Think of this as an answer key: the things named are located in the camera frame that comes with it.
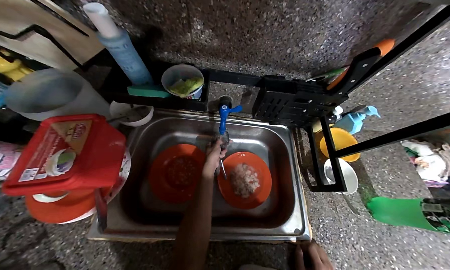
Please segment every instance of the blue faucet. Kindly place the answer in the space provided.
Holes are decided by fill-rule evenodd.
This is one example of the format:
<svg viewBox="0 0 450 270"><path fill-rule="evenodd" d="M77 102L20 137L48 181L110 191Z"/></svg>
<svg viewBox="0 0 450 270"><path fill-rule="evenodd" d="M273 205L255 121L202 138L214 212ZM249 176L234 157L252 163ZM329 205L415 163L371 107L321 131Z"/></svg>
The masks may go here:
<svg viewBox="0 0 450 270"><path fill-rule="evenodd" d="M220 127L218 128L218 132L220 132L220 135L225 134L226 131L226 119L228 117L229 113L238 113L239 111L242 111L242 107L240 105L230 108L227 105L221 105L218 109L218 112L220 113Z"/></svg>

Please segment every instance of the human hand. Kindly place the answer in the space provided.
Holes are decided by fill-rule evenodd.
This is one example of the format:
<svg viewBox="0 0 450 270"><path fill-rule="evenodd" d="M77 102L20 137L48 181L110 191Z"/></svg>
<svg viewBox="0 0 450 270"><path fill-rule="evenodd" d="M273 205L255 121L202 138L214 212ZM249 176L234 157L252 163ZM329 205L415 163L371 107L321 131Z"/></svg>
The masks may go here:
<svg viewBox="0 0 450 270"><path fill-rule="evenodd" d="M296 270L333 270L325 250L315 240L297 245L295 260Z"/></svg>
<svg viewBox="0 0 450 270"><path fill-rule="evenodd" d="M223 143L222 138L218 139L213 144L209 143L207 145L207 159L205 165L203 166L203 175L213 177L215 170L220 165L220 158L225 157L227 149L221 151L220 145Z"/></svg>

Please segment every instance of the white plastic bowl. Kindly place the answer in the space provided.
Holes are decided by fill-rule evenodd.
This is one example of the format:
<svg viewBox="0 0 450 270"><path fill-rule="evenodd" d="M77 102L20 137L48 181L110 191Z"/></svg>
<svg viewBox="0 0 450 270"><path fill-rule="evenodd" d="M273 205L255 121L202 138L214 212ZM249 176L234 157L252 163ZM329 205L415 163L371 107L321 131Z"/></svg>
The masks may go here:
<svg viewBox="0 0 450 270"><path fill-rule="evenodd" d="M144 105L133 105L134 108L142 107L142 106L144 106ZM120 124L124 124L126 126L142 126L142 125L148 123L151 120L151 118L153 117L153 107L151 107L151 106L146 106L146 107L149 108L150 112L144 118L142 118L138 121L133 121L133 122L127 122L126 118L124 118L119 121ZM115 101L112 101L112 103L110 103L110 114L112 115L112 119L126 116L130 111L132 111L130 104L119 103L119 102L115 102Z"/></svg>
<svg viewBox="0 0 450 270"><path fill-rule="evenodd" d="M345 186L347 187L347 192L343 192L345 195L350 195L356 192L358 189L358 176L356 176L355 170L344 160L341 158L338 159L340 163L340 167L342 169L343 179L345 180ZM331 169L331 161L327 159L323 166L323 170L325 171L325 176L328 180L328 183L335 183L335 177L333 176L333 171Z"/></svg>
<svg viewBox="0 0 450 270"><path fill-rule="evenodd" d="M185 64L174 65L174 66L168 68L167 70L165 70L165 72L163 73L162 85L163 85L163 88L165 88L165 90L168 93L170 93L174 96L175 95L178 96L174 92L170 91L168 88L171 87L176 82L178 82L180 79L186 81L188 79L195 78L195 77L200 77L200 78L204 79L203 74L201 73L201 71L198 68L191 66L191 65L185 65ZM185 98L192 99L192 100L199 99L201 96L202 89L203 89L203 85L198 87L195 91L191 92Z"/></svg>

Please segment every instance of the stainless steel sink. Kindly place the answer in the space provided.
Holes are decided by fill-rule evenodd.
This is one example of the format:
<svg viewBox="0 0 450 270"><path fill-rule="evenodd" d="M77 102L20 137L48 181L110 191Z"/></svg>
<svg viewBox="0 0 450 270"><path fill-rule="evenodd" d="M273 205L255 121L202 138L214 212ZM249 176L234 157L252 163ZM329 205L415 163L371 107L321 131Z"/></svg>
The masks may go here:
<svg viewBox="0 0 450 270"><path fill-rule="evenodd" d="M146 125L128 136L131 172L118 196L108 205L108 227L97 230L96 218L88 234L92 239L174 239L187 203L169 204L150 190L148 174L154 158L166 148L187 143L205 150L218 130L220 119L209 114L155 110ZM269 166L272 190L269 198L250 210L234 208L223 199L215 181L212 240L309 239L303 190L296 164L291 131L251 119L228 119L233 143L228 154L248 151Z"/></svg>

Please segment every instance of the speckled stone surface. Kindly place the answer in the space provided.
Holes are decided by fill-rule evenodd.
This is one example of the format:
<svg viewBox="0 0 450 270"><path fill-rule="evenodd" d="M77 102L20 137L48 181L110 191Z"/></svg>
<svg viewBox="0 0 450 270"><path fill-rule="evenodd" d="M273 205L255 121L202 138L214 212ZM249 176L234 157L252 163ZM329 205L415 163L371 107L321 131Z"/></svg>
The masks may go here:
<svg viewBox="0 0 450 270"><path fill-rule="evenodd" d="M377 133L364 131L360 135L367 139ZM361 216L350 211L341 195L312 193L305 188L313 236L336 269L450 270L450 236L379 223L362 204L360 195L365 184L371 184L381 196L430 196L401 146L392 144L364 152L352 166L359 176L360 189L349 198ZM12 199L0 216L0 260L13 258L20 262L19 269L43 270L39 266L50 262L70 270L166 269L172 241L147 244L87 240L89 226L89 219L65 225L41 224L30 218L23 199ZM289 269L293 250L291 243L212 242L207 267L233 270L255 263Z"/></svg>
<svg viewBox="0 0 450 270"><path fill-rule="evenodd" d="M343 103L374 105L364 128L390 132L450 112L450 21L354 90Z"/></svg>
<svg viewBox="0 0 450 270"><path fill-rule="evenodd" d="M55 0L87 22L80 0ZM307 78L349 63L352 56L393 35L413 17L407 1L219 1L100 0L133 39L161 35L152 57L256 75ZM367 120L359 140L450 111L450 23L356 90L345 106L376 105L383 119ZM213 83L210 102L230 95L234 106L256 89ZM420 102L413 103L418 97ZM361 185L392 198L427 197L428 191L399 145L367 151L353 163ZM336 269L450 269L450 236L373 221L360 192L350 196L362 216L341 195L305 188L314 237ZM166 269L172 242L123 243L85 239L89 220L41 224L23 199L6 200L0 214L0 269ZM245 263L288 269L294 246L213 242L209 269Z"/></svg>
<svg viewBox="0 0 450 270"><path fill-rule="evenodd" d="M54 0L75 17L81 0ZM153 54L198 66L306 78L340 67L416 15L416 3L350 0L99 0Z"/></svg>
<svg viewBox="0 0 450 270"><path fill-rule="evenodd" d="M358 139L381 134L362 131ZM305 194L313 236L333 258L337 269L450 269L450 236L377 222L364 207L369 187L378 196L389 198L431 197L402 146L392 144L363 152L358 161L350 164L360 184L348 198L361 216L351 212L341 194Z"/></svg>

